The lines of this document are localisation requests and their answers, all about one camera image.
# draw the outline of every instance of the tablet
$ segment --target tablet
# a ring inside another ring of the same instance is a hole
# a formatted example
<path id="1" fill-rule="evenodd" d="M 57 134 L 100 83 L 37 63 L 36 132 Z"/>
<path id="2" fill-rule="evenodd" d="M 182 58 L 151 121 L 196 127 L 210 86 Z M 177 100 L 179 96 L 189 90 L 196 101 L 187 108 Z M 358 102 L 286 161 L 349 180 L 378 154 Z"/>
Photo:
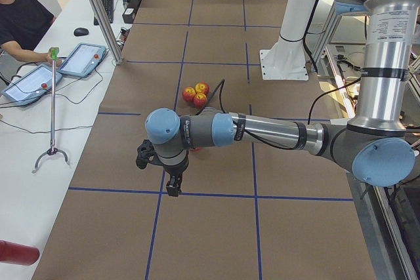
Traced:
<path id="1" fill-rule="evenodd" d="M 86 77 L 104 59 L 105 53 L 105 46 L 80 43 L 57 69 L 57 72 L 73 77 Z"/>
<path id="2" fill-rule="evenodd" d="M 60 82 L 62 75 L 56 73 L 56 84 Z M 51 89 L 53 70 L 47 65 L 40 65 L 28 74 L 11 83 L 1 91 L 1 94 L 18 106 L 25 106 L 40 99 Z"/>

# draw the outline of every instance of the black mouse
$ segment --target black mouse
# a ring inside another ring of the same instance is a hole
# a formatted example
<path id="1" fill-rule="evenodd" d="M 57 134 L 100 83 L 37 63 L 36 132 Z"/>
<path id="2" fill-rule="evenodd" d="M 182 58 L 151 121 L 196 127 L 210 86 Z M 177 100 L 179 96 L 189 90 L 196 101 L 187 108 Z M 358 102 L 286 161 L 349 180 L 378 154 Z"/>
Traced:
<path id="1" fill-rule="evenodd" d="M 89 34 L 89 30 L 85 28 L 77 28 L 73 32 L 74 36 L 84 36 Z"/>

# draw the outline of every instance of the bunch of apples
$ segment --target bunch of apples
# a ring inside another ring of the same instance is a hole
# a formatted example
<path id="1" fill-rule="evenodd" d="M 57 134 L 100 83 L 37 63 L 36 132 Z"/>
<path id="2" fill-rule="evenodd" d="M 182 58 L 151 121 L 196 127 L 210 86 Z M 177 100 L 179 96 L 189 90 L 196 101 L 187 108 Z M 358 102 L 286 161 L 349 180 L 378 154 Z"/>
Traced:
<path id="1" fill-rule="evenodd" d="M 210 86 L 206 82 L 199 82 L 195 88 L 186 87 L 182 90 L 182 98 L 185 102 L 193 103 L 197 108 L 203 108 L 207 102 Z"/>

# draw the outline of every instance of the white desk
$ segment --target white desk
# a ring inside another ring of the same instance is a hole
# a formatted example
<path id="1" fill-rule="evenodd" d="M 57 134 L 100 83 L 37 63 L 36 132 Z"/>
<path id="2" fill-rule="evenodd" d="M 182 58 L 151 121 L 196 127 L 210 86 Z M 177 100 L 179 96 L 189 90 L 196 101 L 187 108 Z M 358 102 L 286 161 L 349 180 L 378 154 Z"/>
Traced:
<path id="1" fill-rule="evenodd" d="M 121 26 L 130 28 L 131 25 L 123 23 L 123 1 L 114 0 L 114 3 L 116 10 L 112 29 L 117 36 Z M 89 34 L 75 37 L 73 30 L 78 27 L 87 28 Z M 36 51 L 46 52 L 50 47 L 59 47 L 59 56 L 67 56 L 80 42 L 106 46 L 100 27 L 93 25 L 89 1 L 71 0 Z M 56 129 L 91 126 L 94 123 L 114 67 L 109 53 L 97 68 L 103 81 L 81 104 L 75 105 L 61 96 L 56 97 Z M 28 66 L 22 73 L 31 69 Z M 87 78 L 60 90 L 74 80 L 63 78 L 57 85 L 57 93 L 78 102 L 100 81 L 100 76 L 92 72 Z M 0 103 L 5 102 L 8 100 L 0 97 Z M 48 131 L 51 97 L 44 96 L 26 108 L 0 109 L 0 113 L 3 120 L 10 124 L 32 131 Z M 50 134 L 29 134 L 0 123 L 0 239 L 35 246 L 42 252 L 90 131 L 91 128 L 56 132 L 56 146 L 68 154 L 70 166 L 57 153 L 42 158 L 40 169 L 32 174 L 36 159 L 50 148 Z M 37 262 L 32 266 L 0 263 L 0 279 L 28 280 L 36 267 Z"/>

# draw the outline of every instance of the red can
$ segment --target red can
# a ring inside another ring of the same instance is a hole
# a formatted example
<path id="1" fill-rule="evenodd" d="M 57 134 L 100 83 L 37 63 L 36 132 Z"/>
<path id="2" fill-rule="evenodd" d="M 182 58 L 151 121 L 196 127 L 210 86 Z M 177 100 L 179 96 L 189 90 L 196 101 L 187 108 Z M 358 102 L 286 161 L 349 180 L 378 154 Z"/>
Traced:
<path id="1" fill-rule="evenodd" d="M 39 258 L 35 247 L 0 240 L 0 262 L 29 266 Z"/>

